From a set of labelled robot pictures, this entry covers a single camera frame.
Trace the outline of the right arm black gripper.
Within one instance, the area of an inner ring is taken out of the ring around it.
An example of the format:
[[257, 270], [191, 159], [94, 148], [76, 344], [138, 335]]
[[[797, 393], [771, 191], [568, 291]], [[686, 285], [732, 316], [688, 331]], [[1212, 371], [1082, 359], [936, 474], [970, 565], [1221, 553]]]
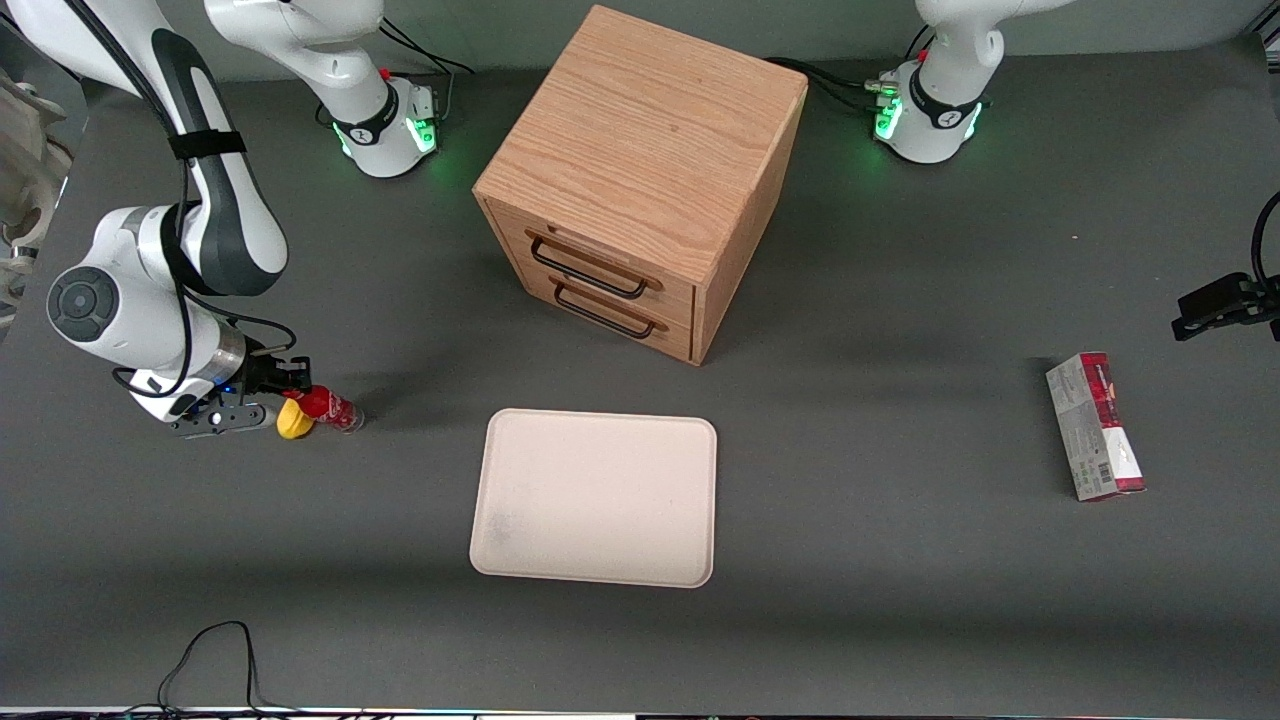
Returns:
[[238, 370], [239, 393], [244, 396], [276, 395], [300, 404], [307, 393], [301, 380], [311, 380], [310, 357], [251, 354]]

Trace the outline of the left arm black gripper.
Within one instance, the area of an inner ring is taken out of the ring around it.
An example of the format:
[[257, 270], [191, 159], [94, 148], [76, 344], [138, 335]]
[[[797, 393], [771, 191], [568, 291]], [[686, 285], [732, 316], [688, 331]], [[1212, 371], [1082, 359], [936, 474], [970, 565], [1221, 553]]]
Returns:
[[1178, 300], [1179, 316], [1171, 322], [1175, 341], [1185, 342], [1207, 331], [1265, 323], [1279, 342], [1279, 275], [1262, 281], [1248, 274], [1228, 274]]

